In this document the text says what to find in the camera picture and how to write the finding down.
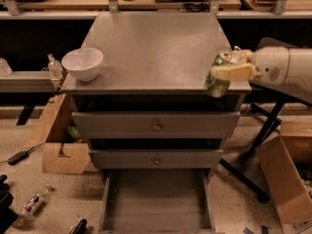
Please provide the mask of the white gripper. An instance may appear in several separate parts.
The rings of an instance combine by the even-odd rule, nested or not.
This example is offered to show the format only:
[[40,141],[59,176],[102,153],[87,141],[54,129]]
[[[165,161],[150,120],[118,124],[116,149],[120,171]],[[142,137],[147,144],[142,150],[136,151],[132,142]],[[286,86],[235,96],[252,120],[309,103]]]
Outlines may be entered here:
[[235,49],[233,54],[240,64],[213,66],[211,73],[215,79],[231,82],[254,79],[264,85],[281,85],[284,82],[290,58],[287,48],[264,47],[254,53],[248,49]]

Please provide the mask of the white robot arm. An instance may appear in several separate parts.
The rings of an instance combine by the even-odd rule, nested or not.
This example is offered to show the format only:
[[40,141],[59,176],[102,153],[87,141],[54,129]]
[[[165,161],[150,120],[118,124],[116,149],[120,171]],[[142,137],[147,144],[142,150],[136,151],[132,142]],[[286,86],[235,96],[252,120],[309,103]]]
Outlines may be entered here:
[[297,85],[311,91],[312,50],[264,47],[221,51],[214,59],[205,83],[209,95],[220,98],[232,83],[256,81],[261,85]]

